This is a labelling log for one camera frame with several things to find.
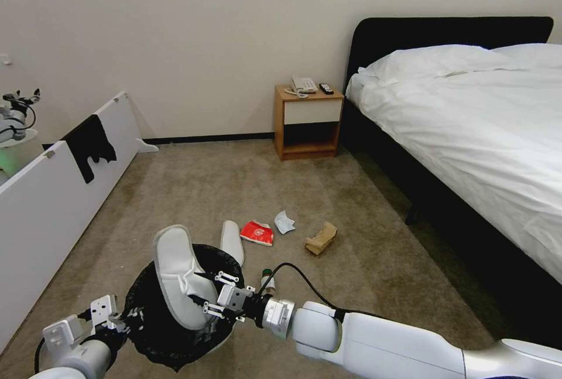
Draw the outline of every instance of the wooden nightstand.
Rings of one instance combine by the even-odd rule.
[[[281,160],[335,156],[340,135],[344,96],[335,90],[326,95],[320,89],[308,98],[284,91],[289,85],[275,85],[275,148]]]

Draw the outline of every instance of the white drawer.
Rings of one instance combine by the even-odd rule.
[[[286,101],[285,124],[339,121],[342,100]]]

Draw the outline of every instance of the floor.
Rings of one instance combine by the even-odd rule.
[[[218,245],[224,220],[240,226],[252,219],[273,224],[283,209],[296,221],[296,230],[278,234],[273,247],[244,242],[247,284],[257,284],[263,268],[290,261],[340,306],[431,329],[468,349],[494,341],[457,291],[472,284],[462,266],[440,249],[429,227],[404,224],[407,200],[368,158],[341,149],[333,159],[281,162],[271,140],[166,145],[159,153],[135,157],[0,357],[3,378],[32,374],[33,352],[45,325],[81,312],[107,293],[118,295],[122,304],[150,263],[152,240],[161,228],[181,223],[194,242]],[[314,256],[304,249],[304,239],[325,220],[338,234]],[[276,285],[279,296],[298,304],[317,300],[291,270],[281,269]],[[479,295],[477,288],[471,295]],[[151,364],[127,343],[106,377],[258,376],[353,377],[298,355],[293,342],[281,342],[252,322],[237,325],[219,350],[178,374]]]

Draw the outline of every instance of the black cloth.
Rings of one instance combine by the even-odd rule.
[[[237,276],[237,287],[244,288],[242,268],[232,256],[206,244],[194,244],[193,251],[205,272],[223,271]],[[220,293],[223,283],[213,281],[213,284],[217,294]],[[185,329],[168,310],[154,262],[143,269],[127,293],[123,313],[134,308],[142,309],[143,313],[143,328],[132,328],[129,333],[136,350],[151,362],[164,364],[176,372],[223,342],[236,322],[216,317],[203,329]]]
[[[62,140],[68,144],[86,184],[94,179],[94,172],[88,164],[88,157],[91,156],[95,163],[98,163],[100,158],[107,162],[117,161],[115,149],[107,140],[104,126],[95,114],[78,124]]]

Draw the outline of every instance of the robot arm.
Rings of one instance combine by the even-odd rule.
[[[482,351],[465,351],[440,335],[421,328],[358,312],[306,302],[294,303],[237,288],[237,278],[219,272],[223,282],[216,301],[190,295],[203,313],[218,318],[250,318],[275,336],[291,337],[300,354],[339,364],[370,379],[558,379],[562,351],[516,340],[501,340]],[[131,328],[143,325],[142,311],[118,315],[115,298],[104,296],[90,305],[91,334],[84,334],[72,315],[43,330],[55,368],[33,379],[102,379]]]
[[[35,124],[35,112],[31,105],[40,100],[40,91],[36,89],[29,98],[19,96],[19,91],[15,94],[6,94],[2,98],[10,103],[10,109],[0,107],[0,143],[10,139],[22,140],[28,128]],[[26,126],[25,119],[28,109],[33,112],[33,122]]]

